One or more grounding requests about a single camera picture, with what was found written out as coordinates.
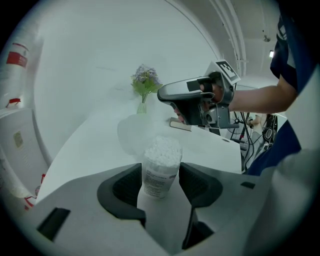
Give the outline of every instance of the white container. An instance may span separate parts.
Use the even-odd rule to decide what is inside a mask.
[[[163,199],[177,176],[182,159],[182,147],[174,138],[157,136],[148,147],[142,161],[144,192]]]
[[[21,20],[0,55],[0,109],[20,98],[27,80],[30,51],[38,35],[37,15]]]

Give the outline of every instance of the white fabric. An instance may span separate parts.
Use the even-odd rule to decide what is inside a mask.
[[[260,117],[260,123],[259,124],[255,124],[253,126],[253,132],[256,132],[258,134],[262,134],[263,128],[264,128],[264,124],[267,120],[267,114],[261,114],[261,113],[256,113],[255,117]]]
[[[252,133],[251,140],[253,142],[254,148],[252,147],[252,144],[250,144],[249,152],[248,152],[247,159],[246,159],[246,167],[247,168],[249,168],[251,166],[252,162],[260,155],[260,153],[262,152],[264,143],[265,143],[264,138],[261,136],[261,133],[257,133],[255,131]]]

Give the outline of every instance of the small sticker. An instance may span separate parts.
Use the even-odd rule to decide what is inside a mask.
[[[14,135],[13,135],[13,139],[14,139],[14,143],[16,145],[17,148],[20,148],[23,143],[24,143],[24,140],[22,139],[22,136],[21,136],[21,132],[18,131],[16,132]]]
[[[35,193],[36,196],[38,196],[39,190],[40,190],[40,186],[37,186],[36,189],[35,189],[35,191],[34,191],[34,193]]]

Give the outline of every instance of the plastic jar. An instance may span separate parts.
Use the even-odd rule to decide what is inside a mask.
[[[144,151],[142,183],[144,192],[163,199],[177,176],[182,159],[182,147],[178,140],[157,136]]]

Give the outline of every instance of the jar label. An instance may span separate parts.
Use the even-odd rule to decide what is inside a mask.
[[[176,176],[176,174],[159,173],[147,168],[144,179],[144,192],[150,196],[162,199],[167,195]]]
[[[22,44],[14,42],[10,48],[7,64],[14,64],[26,68],[29,50]]]

